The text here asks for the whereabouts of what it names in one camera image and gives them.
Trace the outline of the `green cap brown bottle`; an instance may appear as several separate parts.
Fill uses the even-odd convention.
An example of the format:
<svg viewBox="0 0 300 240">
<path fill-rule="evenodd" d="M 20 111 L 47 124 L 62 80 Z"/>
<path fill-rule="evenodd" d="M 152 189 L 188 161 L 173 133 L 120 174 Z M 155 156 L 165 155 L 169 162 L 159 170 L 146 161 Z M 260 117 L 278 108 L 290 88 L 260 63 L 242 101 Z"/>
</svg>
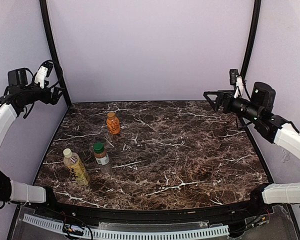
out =
<svg viewBox="0 0 300 240">
<path fill-rule="evenodd" d="M 93 152 L 96 163 L 103 174 L 110 174 L 112 172 L 112 165 L 110 157 L 101 142 L 97 142 L 93 145 Z"/>
</svg>

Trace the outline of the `yellow tea bottle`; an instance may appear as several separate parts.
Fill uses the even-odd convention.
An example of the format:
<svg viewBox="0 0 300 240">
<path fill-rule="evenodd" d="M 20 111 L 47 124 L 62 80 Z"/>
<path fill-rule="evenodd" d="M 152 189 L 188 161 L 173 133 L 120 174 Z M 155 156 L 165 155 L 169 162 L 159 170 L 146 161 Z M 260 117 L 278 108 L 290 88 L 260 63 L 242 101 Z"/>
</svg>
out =
<svg viewBox="0 0 300 240">
<path fill-rule="evenodd" d="M 80 156 L 76 152 L 72 151 L 71 158 L 66 158 L 63 156 L 63 163 L 80 186 L 89 185 L 90 176 L 88 175 Z"/>
</svg>

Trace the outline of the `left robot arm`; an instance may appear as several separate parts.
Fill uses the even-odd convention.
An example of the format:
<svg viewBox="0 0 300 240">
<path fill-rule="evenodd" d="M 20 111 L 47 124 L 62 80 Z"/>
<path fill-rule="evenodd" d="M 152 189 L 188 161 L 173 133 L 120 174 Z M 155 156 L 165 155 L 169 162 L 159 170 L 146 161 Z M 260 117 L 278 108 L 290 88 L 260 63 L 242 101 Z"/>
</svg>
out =
<svg viewBox="0 0 300 240">
<path fill-rule="evenodd" d="M 11 125 L 27 105 L 37 101 L 56 105 L 64 91 L 63 88 L 57 86 L 40 88 L 33 85 L 0 97 L 0 148 Z M 57 200 L 52 188 L 12 180 L 0 170 L 0 202 L 53 207 Z"/>
</svg>

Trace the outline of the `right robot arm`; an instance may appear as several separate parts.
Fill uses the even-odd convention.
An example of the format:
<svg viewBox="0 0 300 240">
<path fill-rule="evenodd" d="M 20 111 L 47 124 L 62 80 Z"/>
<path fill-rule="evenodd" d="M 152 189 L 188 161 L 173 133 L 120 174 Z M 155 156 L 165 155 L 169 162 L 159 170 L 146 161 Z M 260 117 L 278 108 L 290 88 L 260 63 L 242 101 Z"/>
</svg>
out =
<svg viewBox="0 0 300 240">
<path fill-rule="evenodd" d="M 300 160 L 300 131 L 292 121 L 272 113 L 276 91 L 270 85 L 255 82 L 249 100 L 230 90 L 205 91 L 203 96 L 214 111 L 222 107 L 225 114 L 249 120 L 264 139 Z M 300 182 L 263 183 L 250 193 L 250 212 L 272 204 L 300 204 Z"/>
</svg>

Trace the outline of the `pale cream bottle cap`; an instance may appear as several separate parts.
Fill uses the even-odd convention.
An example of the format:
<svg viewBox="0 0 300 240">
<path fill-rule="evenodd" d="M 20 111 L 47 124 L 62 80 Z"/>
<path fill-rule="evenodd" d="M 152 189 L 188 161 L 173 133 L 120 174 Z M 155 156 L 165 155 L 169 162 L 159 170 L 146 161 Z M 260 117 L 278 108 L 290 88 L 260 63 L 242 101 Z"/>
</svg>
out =
<svg viewBox="0 0 300 240">
<path fill-rule="evenodd" d="M 70 148 L 66 148 L 63 150 L 63 155 L 65 158 L 71 158 L 73 155 L 73 152 L 71 151 Z"/>
</svg>

